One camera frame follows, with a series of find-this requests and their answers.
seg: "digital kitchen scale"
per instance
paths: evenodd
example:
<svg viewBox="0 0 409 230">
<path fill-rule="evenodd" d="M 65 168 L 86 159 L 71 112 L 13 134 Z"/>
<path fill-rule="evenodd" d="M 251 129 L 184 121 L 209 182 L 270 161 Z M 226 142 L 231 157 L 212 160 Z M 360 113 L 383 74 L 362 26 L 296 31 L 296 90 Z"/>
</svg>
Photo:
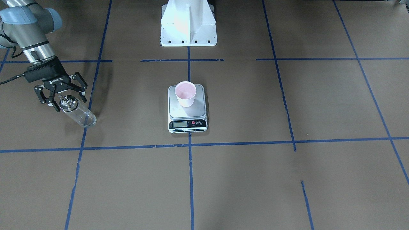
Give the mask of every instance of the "digital kitchen scale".
<svg viewBox="0 0 409 230">
<path fill-rule="evenodd" d="M 202 85 L 196 84 L 196 97 L 193 105 L 183 107 L 179 104 L 175 94 L 176 86 L 168 89 L 168 118 L 169 132 L 190 133 L 203 132 L 207 130 L 207 113 L 205 89 Z"/>
</svg>

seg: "bottle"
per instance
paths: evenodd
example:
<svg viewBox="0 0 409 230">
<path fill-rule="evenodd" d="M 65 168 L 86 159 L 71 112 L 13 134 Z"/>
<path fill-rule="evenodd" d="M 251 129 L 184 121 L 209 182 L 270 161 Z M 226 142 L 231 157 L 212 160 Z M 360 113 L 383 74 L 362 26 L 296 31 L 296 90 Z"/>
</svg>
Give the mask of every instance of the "bottle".
<svg viewBox="0 0 409 230">
<path fill-rule="evenodd" d="M 97 117 L 74 96 L 60 95 L 60 107 L 65 114 L 84 128 L 92 127 L 97 122 Z"/>
</svg>

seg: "cup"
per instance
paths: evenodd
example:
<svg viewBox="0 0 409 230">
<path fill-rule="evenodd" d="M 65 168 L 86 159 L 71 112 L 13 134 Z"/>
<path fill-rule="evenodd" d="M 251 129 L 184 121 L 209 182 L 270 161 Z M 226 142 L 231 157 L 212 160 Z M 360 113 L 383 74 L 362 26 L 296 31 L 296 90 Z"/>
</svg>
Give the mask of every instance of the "cup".
<svg viewBox="0 0 409 230">
<path fill-rule="evenodd" d="M 195 101 L 196 86 L 189 81 L 182 81 L 176 85 L 175 94 L 181 106 L 189 107 Z"/>
</svg>

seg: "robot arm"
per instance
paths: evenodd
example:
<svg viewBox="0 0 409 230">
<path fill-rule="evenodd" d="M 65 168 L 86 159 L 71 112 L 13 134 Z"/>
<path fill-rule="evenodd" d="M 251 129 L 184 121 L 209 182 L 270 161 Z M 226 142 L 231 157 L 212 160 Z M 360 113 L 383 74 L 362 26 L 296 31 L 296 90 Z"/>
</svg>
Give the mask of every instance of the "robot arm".
<svg viewBox="0 0 409 230">
<path fill-rule="evenodd" d="M 53 9 L 42 8 L 34 0 L 3 0 L 9 8 L 0 11 L 0 48 L 19 46 L 27 59 L 33 64 L 27 71 L 16 76 L 24 76 L 31 83 L 42 80 L 43 85 L 36 85 L 34 91 L 42 104 L 47 103 L 57 112 L 60 107 L 55 102 L 55 94 L 66 90 L 79 93 L 86 102 L 87 83 L 76 72 L 69 76 L 60 60 L 55 55 L 45 34 L 61 28 L 60 15 Z M 73 84 L 76 80 L 81 86 Z M 47 98 L 43 89 L 50 91 Z"/>
</svg>

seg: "white bracket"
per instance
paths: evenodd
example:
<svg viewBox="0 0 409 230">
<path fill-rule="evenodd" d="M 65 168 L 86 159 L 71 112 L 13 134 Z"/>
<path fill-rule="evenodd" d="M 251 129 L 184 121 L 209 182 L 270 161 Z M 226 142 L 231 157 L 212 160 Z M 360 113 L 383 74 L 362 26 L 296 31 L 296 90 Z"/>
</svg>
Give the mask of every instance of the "white bracket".
<svg viewBox="0 0 409 230">
<path fill-rule="evenodd" d="M 162 6 L 162 46 L 217 44 L 214 7 L 207 0 L 169 0 Z"/>
</svg>

